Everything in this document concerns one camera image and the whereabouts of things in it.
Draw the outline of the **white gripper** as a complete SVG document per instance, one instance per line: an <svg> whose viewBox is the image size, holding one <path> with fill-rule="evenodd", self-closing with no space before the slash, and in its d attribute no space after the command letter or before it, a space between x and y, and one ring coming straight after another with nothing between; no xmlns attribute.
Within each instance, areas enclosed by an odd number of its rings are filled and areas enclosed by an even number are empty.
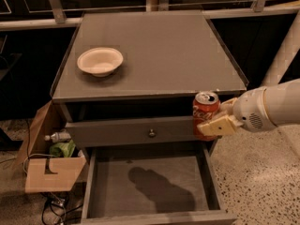
<svg viewBox="0 0 300 225"><path fill-rule="evenodd" d="M222 102L218 113L228 115L200 123L197 129L204 136L233 135L242 127L249 132L268 131L277 126L271 121L265 98L265 87L246 91L239 98Z"/></svg>

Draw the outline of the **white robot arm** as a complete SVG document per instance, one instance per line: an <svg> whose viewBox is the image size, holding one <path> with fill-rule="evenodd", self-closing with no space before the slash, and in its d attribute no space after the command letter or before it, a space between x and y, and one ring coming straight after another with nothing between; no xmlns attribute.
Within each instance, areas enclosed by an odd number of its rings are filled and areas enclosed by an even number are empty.
<svg viewBox="0 0 300 225"><path fill-rule="evenodd" d="M300 79L246 91L223 102L197 126L204 136L233 135L239 128L263 132L300 123Z"/></svg>

